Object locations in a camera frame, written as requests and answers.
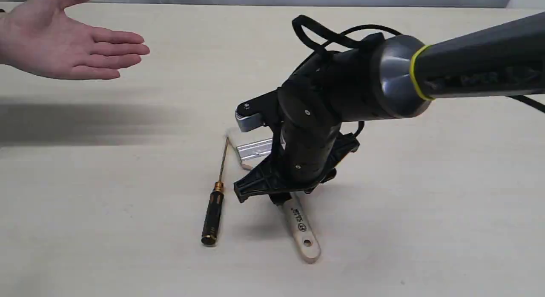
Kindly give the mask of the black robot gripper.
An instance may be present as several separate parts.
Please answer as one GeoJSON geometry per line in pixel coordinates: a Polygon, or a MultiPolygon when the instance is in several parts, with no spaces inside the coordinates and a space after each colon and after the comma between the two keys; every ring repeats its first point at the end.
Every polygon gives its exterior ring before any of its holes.
{"type": "Polygon", "coordinates": [[[319,184],[332,180],[336,166],[360,146],[354,134],[342,134],[339,129],[334,126],[325,139],[319,139],[290,121],[277,126],[271,153],[234,183],[239,202],[268,195],[273,204],[282,206],[292,199],[290,193],[311,194],[319,184]]]}

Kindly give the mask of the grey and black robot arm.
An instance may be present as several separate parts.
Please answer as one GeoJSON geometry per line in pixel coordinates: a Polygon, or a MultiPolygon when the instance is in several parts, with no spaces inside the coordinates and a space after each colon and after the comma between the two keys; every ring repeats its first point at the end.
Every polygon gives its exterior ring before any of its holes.
{"type": "Polygon", "coordinates": [[[414,118],[435,99],[544,94],[544,13],[426,45],[376,24],[341,33],[292,20],[312,53],[278,88],[235,111],[241,132],[272,131],[270,154],[233,185],[239,202],[310,194],[359,148],[366,121],[414,118]]]}

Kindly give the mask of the open human hand palm up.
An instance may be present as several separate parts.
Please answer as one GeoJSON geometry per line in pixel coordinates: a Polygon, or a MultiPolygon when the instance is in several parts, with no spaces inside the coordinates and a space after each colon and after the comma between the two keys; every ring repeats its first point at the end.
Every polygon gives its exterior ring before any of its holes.
{"type": "Polygon", "coordinates": [[[66,9],[90,0],[28,0],[1,14],[1,64],[57,80],[114,80],[150,54],[144,38],[93,27],[66,9]]]}

